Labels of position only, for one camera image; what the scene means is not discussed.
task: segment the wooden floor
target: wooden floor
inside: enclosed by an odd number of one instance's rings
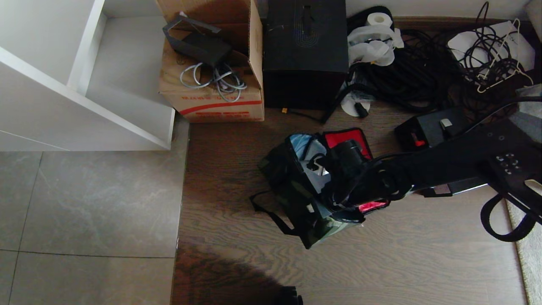
[[[325,126],[277,109],[263,123],[192,124],[172,303],[265,305],[295,285],[306,305],[526,304],[514,245],[480,224],[491,189],[411,195],[311,250],[252,210],[248,196],[268,189],[256,164],[289,134],[360,127],[378,156],[399,151],[393,128],[410,116],[379,102],[364,120],[339,109]],[[505,210],[495,215],[507,230]]]

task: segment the tile grout line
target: tile grout line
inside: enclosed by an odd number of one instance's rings
[[[37,176],[40,173],[42,160],[43,160],[43,152],[41,152],[41,155],[40,155],[40,161],[37,165],[36,176],[34,177],[34,184],[32,185],[32,191],[30,192],[30,198],[28,199],[27,213],[24,215],[23,230],[21,231],[21,238],[19,240],[19,248],[17,249],[17,257],[15,258],[15,267],[13,268],[13,277],[11,279],[11,287],[9,289],[8,305],[11,303],[11,294],[13,293],[13,284],[15,283],[15,272],[17,271],[19,253],[21,253],[21,244],[23,243],[24,227],[27,225],[28,210],[30,210],[30,203],[32,202],[32,196],[34,195],[34,188],[36,187]]]

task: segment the shelf board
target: shelf board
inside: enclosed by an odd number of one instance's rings
[[[98,56],[98,50],[100,49],[101,38],[104,34],[106,23],[107,16],[102,13],[98,19],[98,25],[94,31],[90,46],[85,49],[86,51],[83,51],[80,48],[78,53],[81,55],[79,57],[79,65],[76,66],[74,64],[72,73],[70,74],[70,80],[68,80],[68,87],[76,90],[82,96],[87,95],[88,84],[91,81],[92,71],[94,70],[96,56]]]
[[[175,111],[158,94],[165,24],[162,16],[109,18],[86,96],[170,143]]]
[[[36,143],[78,151],[171,147],[1,47],[0,79],[0,150],[42,149]]]
[[[103,4],[104,0],[3,1],[0,47],[67,84],[78,60],[84,60]]]
[[[162,16],[156,0],[106,0],[104,14],[109,18]]]

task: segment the box flap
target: box flap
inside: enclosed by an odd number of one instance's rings
[[[248,63],[254,72],[254,76],[263,88],[263,33],[262,22],[258,14],[258,7],[254,0],[250,0],[250,28],[249,28],[249,46],[248,46]]]
[[[250,0],[156,0],[170,22],[179,12],[208,24],[247,23]]]

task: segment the white rug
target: white rug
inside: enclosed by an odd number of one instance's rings
[[[512,227],[516,227],[525,213],[506,202]],[[529,305],[542,305],[542,226],[535,224],[533,231],[516,242],[521,273]]]

